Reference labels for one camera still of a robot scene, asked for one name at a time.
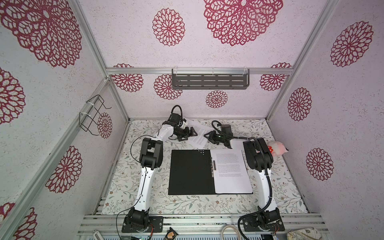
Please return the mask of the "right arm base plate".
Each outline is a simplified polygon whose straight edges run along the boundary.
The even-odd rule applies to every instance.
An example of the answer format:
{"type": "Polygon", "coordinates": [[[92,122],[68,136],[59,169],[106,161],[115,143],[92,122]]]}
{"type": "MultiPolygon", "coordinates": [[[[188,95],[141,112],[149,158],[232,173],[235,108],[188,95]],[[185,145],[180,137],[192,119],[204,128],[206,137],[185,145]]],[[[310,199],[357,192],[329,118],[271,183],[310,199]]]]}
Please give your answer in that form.
{"type": "Polygon", "coordinates": [[[246,232],[280,232],[285,231],[285,226],[278,208],[264,211],[242,220],[246,232]]]}

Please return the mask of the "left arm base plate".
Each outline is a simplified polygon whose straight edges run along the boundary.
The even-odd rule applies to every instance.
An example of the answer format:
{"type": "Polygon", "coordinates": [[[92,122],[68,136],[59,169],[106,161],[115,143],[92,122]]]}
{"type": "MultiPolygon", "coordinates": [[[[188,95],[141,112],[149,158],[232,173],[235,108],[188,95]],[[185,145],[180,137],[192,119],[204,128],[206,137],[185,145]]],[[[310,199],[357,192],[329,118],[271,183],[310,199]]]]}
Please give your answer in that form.
{"type": "Polygon", "coordinates": [[[149,211],[130,209],[124,218],[122,233],[161,233],[164,217],[149,216],[149,211]]]}

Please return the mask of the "printed paper sheet back top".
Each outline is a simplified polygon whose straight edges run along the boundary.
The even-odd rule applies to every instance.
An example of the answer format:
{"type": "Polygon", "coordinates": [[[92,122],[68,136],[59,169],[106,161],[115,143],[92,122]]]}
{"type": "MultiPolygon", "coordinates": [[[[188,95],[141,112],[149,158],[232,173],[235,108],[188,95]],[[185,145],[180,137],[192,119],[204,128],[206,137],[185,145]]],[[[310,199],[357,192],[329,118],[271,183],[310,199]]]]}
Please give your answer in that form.
{"type": "Polygon", "coordinates": [[[187,140],[187,143],[193,146],[194,148],[204,149],[206,143],[208,142],[208,139],[205,138],[204,135],[213,131],[214,129],[212,127],[204,126],[197,121],[193,121],[190,119],[186,119],[186,120],[188,123],[187,126],[190,128],[191,127],[194,128],[194,130],[198,134],[195,137],[189,137],[187,140]]]}

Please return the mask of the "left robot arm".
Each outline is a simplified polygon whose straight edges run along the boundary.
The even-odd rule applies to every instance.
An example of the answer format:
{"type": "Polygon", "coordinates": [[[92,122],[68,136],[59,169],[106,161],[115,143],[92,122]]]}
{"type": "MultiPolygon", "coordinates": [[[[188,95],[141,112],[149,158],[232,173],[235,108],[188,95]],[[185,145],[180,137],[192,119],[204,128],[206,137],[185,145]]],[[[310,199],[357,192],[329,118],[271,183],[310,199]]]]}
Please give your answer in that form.
{"type": "Polygon", "coordinates": [[[141,166],[141,180],[138,195],[132,207],[122,210],[120,214],[127,212],[124,226],[143,232],[150,224],[150,195],[154,177],[160,168],[164,157],[164,141],[176,136],[179,142],[186,141],[198,134],[194,128],[189,128],[183,114],[171,113],[169,118],[163,122],[157,135],[143,135],[139,163],[141,166]]]}

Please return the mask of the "printed paper sheet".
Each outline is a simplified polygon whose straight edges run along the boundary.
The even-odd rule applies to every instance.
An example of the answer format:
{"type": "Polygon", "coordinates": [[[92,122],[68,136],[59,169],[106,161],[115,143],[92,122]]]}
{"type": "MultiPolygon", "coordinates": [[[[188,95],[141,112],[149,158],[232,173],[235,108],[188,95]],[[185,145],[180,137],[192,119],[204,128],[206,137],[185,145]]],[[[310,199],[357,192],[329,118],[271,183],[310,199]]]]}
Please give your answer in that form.
{"type": "Polygon", "coordinates": [[[214,185],[216,194],[252,194],[250,178],[241,150],[210,150],[216,163],[214,185]]]}
{"type": "Polygon", "coordinates": [[[191,127],[194,128],[194,130],[198,134],[195,137],[189,137],[187,140],[187,143],[193,146],[194,148],[204,149],[206,143],[208,142],[208,139],[205,138],[204,135],[213,131],[214,129],[212,127],[204,126],[197,121],[193,121],[190,119],[186,119],[186,120],[188,123],[187,126],[190,128],[191,127]]]}

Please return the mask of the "blue black folder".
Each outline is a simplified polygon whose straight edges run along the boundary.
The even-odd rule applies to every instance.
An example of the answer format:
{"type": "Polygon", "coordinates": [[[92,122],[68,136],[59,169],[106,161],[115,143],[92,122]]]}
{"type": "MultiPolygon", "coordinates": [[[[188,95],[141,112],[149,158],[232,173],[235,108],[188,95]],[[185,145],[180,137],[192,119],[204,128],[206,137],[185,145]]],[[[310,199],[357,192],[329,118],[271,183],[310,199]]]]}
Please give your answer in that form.
{"type": "Polygon", "coordinates": [[[210,150],[173,150],[169,195],[216,194],[211,172],[210,150]]]}

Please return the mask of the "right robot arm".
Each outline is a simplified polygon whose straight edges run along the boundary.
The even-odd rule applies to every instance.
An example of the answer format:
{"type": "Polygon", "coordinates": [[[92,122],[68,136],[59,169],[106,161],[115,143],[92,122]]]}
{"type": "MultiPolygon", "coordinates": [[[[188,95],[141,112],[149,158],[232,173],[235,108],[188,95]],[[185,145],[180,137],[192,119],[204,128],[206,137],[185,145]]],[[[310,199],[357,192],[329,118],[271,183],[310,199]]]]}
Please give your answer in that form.
{"type": "Polygon", "coordinates": [[[229,149],[244,151],[249,169],[257,173],[258,210],[246,215],[243,219],[249,222],[256,221],[262,229],[280,221],[281,216],[274,198],[271,180],[274,158],[265,140],[255,137],[236,137],[230,125],[223,125],[216,120],[213,120],[211,125],[214,130],[205,134],[204,137],[213,144],[223,143],[229,149]]]}

